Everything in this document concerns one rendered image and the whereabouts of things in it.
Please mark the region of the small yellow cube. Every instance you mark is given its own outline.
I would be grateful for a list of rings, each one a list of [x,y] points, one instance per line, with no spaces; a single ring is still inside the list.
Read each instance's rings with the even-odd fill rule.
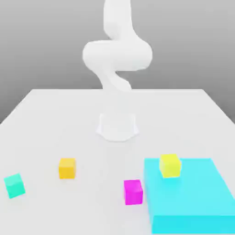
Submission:
[[[159,169],[163,178],[180,177],[181,161],[177,154],[162,154],[159,160]]]

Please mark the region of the small orange cube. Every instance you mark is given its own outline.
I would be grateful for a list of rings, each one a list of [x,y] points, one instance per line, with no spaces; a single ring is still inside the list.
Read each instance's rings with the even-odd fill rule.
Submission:
[[[59,162],[59,178],[74,179],[76,174],[75,158],[61,158]]]

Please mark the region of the small magenta cube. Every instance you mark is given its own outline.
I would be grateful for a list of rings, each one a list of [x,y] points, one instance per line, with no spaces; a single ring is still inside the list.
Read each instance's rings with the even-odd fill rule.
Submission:
[[[125,180],[123,186],[125,205],[142,204],[143,188],[139,179]]]

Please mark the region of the small teal cube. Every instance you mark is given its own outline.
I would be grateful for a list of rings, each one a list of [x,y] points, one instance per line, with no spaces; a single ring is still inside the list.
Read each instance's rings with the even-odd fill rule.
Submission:
[[[10,199],[25,194],[25,187],[19,173],[5,177],[4,183]]]

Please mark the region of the large cyan box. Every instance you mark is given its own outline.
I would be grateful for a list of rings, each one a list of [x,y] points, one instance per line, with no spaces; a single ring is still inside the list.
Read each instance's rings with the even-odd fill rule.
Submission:
[[[144,160],[153,234],[233,234],[235,199],[210,158],[182,158],[180,177],[165,179],[158,158]]]

